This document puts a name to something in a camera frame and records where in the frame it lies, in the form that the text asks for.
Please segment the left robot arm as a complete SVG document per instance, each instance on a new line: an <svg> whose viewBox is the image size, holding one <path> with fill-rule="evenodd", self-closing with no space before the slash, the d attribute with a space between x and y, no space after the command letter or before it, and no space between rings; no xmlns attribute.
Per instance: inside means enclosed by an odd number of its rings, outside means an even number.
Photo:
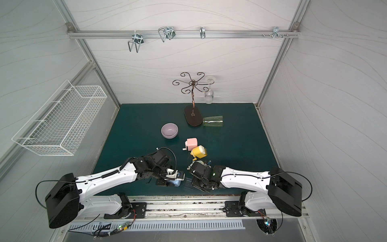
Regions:
<svg viewBox="0 0 387 242"><path fill-rule="evenodd" d="M40 206L46 209L48 226L63 227L84 214L103 213L107 218L124 218L129 212L130 202L125 193L112 198L95 199L94 196L142 179L155 178L162 184L181 182L185 174L177 166L169 164L167 147L141 156L130 157L121 166L99 173L75 177L73 173L54 180L55 185Z"/></svg>

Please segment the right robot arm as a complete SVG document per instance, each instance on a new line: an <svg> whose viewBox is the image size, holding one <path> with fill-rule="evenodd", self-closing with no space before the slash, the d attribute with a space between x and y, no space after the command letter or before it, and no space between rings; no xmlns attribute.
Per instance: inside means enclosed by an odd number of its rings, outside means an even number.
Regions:
<svg viewBox="0 0 387 242"><path fill-rule="evenodd" d="M198 161L188 171L193 176L192 185L201 191L245 190L238 204L241 212L276 207L284 214L302 216L302 183L292 176L293 172L278 167L263 172L242 171L220 165L210 167Z"/></svg>

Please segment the clear hanging wine glass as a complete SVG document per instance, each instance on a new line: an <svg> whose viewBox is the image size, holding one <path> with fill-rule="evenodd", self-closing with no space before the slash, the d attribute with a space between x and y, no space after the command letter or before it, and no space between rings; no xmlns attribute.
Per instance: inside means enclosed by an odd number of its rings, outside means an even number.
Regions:
<svg viewBox="0 0 387 242"><path fill-rule="evenodd" d="M214 91L211 89L211 85L213 85L214 83L215 83L215 79L213 77L207 79L207 91L205 92L205 97L204 97L206 104L213 103Z"/></svg>

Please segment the metal double hook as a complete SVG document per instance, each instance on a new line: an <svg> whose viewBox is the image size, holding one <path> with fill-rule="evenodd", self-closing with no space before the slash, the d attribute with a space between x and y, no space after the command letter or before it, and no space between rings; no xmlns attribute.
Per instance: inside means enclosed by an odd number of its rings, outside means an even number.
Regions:
<svg viewBox="0 0 387 242"><path fill-rule="evenodd" d="M138 53L143 43L144 37L141 34L135 33L134 35L132 35L132 40L128 41L129 51L132 52L133 50L135 50L136 53Z"/></svg>

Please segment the white vent grille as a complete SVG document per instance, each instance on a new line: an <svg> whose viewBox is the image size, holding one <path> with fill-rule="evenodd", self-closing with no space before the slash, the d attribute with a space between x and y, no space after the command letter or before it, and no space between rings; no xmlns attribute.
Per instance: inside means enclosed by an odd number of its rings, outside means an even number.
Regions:
<svg viewBox="0 0 387 242"><path fill-rule="evenodd" d="M82 226L79 223L69 226L69 231L93 233L98 229L102 232L112 232L123 225L123 222L93 222ZM162 221L135 221L127 231L156 232L156 231L228 231L244 230L241 219L233 220L162 220Z"/></svg>

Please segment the copper wine glass stand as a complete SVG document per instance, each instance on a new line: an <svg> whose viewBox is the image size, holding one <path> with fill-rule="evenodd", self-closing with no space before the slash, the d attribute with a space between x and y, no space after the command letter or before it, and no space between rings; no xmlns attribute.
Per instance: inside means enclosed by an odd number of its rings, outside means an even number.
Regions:
<svg viewBox="0 0 387 242"><path fill-rule="evenodd" d="M203 116L195 103L195 90L200 93L208 92L210 86L215 83L215 78L211 76L206 77L204 72L197 72L197 79L194 79L189 72L182 72L180 76L182 78L187 77L188 80L175 79L172 81L172 84L173 86L185 85L180 91L182 94L191 95L191 104L184 108L184 117L189 126L198 127L203 123Z"/></svg>

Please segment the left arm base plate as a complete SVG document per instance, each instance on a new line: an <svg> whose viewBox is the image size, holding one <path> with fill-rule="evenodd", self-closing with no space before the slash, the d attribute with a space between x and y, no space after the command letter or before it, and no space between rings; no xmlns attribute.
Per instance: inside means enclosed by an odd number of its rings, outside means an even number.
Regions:
<svg viewBox="0 0 387 242"><path fill-rule="evenodd" d="M147 203L126 203L115 214L104 214L104 219L142 219L145 218Z"/></svg>

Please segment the black round fan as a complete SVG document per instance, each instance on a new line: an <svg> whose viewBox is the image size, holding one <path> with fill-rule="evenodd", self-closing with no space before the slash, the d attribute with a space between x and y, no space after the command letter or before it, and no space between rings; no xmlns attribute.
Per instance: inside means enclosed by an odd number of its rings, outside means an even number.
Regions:
<svg viewBox="0 0 387 242"><path fill-rule="evenodd" d="M258 228L266 236L273 235L277 231L278 223L276 219L257 219Z"/></svg>

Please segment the blue pencil sharpener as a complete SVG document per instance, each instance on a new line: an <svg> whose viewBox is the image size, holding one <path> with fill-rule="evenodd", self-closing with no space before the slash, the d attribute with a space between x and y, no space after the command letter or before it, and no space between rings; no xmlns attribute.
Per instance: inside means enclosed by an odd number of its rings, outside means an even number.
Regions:
<svg viewBox="0 0 387 242"><path fill-rule="evenodd" d="M171 179L167 181L168 186L170 187L179 187L185 178Z"/></svg>

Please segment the metal clamp hook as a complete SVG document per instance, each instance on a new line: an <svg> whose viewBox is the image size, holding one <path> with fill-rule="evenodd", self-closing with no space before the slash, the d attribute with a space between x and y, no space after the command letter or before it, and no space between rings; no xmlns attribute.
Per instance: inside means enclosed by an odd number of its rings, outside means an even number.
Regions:
<svg viewBox="0 0 387 242"><path fill-rule="evenodd" d="M268 34L268 35L262 34L262 36L264 38L270 37L272 39L275 39L275 38L287 38L287 37L289 37L289 35L286 34L286 33L285 34L284 33L280 33L279 27L275 27L271 34Z"/></svg>

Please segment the pink pencil sharpener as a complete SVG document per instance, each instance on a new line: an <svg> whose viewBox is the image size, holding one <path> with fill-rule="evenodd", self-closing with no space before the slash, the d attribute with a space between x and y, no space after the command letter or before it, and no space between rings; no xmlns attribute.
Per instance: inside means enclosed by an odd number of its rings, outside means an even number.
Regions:
<svg viewBox="0 0 387 242"><path fill-rule="evenodd" d="M188 138L184 142L183 151L192 151L196 147L198 147L198 140L197 140L197 138Z"/></svg>

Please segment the yellow pencil sharpener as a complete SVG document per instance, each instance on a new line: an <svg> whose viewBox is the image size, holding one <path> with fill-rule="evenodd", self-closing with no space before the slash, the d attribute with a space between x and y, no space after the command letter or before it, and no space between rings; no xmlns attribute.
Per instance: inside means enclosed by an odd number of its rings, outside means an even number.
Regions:
<svg viewBox="0 0 387 242"><path fill-rule="evenodd" d="M208 155L207 149L200 145L198 147L195 147L191 152L191 156L193 157L193 161L196 161L198 159L204 158Z"/></svg>

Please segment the aluminium top rail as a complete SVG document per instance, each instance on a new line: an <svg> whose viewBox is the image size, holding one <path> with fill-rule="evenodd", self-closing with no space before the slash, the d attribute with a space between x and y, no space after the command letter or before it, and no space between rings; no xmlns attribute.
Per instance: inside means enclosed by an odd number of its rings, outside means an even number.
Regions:
<svg viewBox="0 0 387 242"><path fill-rule="evenodd" d="M264 38L262 34L271 34L273 29L269 30L208 30L205 39L245 39L245 38ZM158 30L129 30L129 31L75 31L69 32L71 39L131 39L135 33L141 34L145 40L160 39ZM201 39L200 29L197 30L175 30L174 39ZM280 33L289 35L287 38L297 38L301 35L300 31L280 30Z"/></svg>

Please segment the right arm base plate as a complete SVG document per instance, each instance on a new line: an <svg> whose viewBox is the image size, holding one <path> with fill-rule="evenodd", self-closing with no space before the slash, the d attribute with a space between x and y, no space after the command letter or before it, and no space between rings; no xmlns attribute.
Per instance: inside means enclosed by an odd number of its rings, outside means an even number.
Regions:
<svg viewBox="0 0 387 242"><path fill-rule="evenodd" d="M265 217L265 209L252 211L239 201L226 201L222 211L227 217Z"/></svg>

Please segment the purple bowl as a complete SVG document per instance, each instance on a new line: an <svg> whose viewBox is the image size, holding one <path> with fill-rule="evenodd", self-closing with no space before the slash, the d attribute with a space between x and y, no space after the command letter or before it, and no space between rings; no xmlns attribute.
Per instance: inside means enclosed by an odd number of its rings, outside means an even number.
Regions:
<svg viewBox="0 0 387 242"><path fill-rule="evenodd" d="M174 123L167 123L162 126L161 134L166 139L173 139L178 134L178 126Z"/></svg>

